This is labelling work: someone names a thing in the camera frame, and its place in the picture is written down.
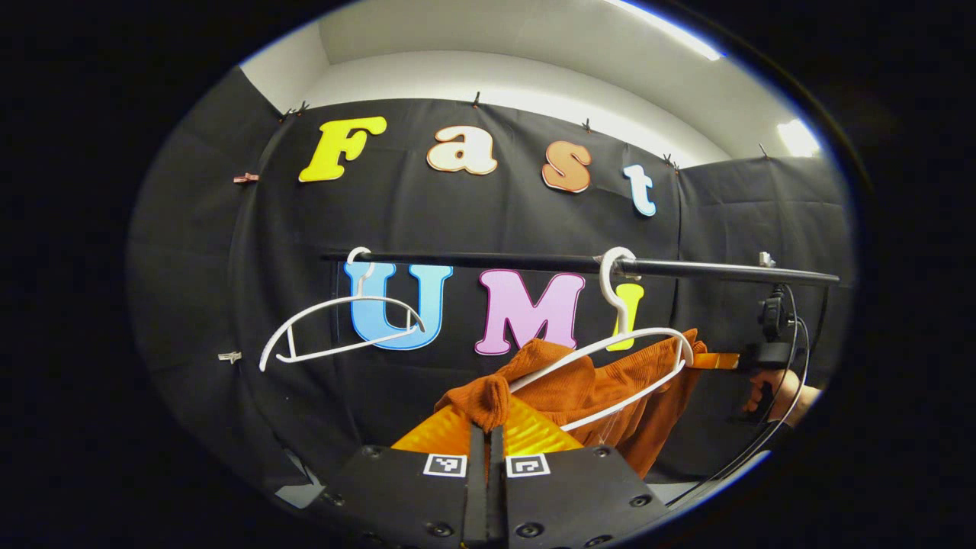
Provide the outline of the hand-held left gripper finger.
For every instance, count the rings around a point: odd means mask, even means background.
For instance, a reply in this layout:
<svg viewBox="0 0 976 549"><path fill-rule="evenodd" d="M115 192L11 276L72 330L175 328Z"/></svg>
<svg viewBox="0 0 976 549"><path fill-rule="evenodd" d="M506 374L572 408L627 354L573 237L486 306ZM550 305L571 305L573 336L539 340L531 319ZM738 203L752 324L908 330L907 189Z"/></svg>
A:
<svg viewBox="0 0 976 549"><path fill-rule="evenodd" d="M669 511L616 448L581 445L515 397L490 434L488 497L502 548L610 548Z"/></svg>
<svg viewBox="0 0 976 549"><path fill-rule="evenodd" d="M486 539L481 428L447 406L324 480L320 518L359 548L470 548Z"/></svg>

